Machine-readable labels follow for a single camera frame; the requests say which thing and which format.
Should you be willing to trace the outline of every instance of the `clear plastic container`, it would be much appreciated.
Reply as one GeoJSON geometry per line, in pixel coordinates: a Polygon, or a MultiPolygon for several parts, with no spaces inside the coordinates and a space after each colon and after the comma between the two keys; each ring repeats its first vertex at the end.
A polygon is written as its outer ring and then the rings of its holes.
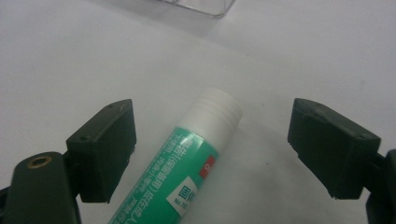
{"type": "Polygon", "coordinates": [[[211,17],[223,17],[235,0],[160,0],[178,7],[197,11],[211,17]]]}

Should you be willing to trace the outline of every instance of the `green label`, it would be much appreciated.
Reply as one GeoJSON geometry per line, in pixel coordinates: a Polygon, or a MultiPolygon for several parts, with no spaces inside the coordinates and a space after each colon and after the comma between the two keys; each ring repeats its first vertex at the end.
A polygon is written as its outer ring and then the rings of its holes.
{"type": "Polygon", "coordinates": [[[217,158],[201,136],[175,128],[109,223],[178,223],[217,158]]]}

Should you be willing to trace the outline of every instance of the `white surface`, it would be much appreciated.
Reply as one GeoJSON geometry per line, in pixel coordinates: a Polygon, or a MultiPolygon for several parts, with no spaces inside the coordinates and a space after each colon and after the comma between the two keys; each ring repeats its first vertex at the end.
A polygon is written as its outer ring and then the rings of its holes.
{"type": "Polygon", "coordinates": [[[177,127],[203,137],[221,155],[242,118],[242,108],[224,91],[204,89],[177,127]]]}
{"type": "Polygon", "coordinates": [[[396,147],[396,2],[237,0],[221,20],[151,0],[0,1],[0,188],[14,166],[65,140],[103,106],[134,101],[138,144],[107,223],[206,87],[244,109],[182,223],[367,223],[287,143],[293,99],[323,103],[396,147]]]}

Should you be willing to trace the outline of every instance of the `glue stick cap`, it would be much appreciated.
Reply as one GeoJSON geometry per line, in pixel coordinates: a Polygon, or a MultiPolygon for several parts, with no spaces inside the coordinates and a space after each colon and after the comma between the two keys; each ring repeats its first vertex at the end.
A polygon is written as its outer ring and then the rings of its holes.
{"type": "Polygon", "coordinates": [[[204,90],[177,127],[203,137],[218,153],[230,141],[242,118],[242,109],[233,97],[216,89],[204,90]]]}

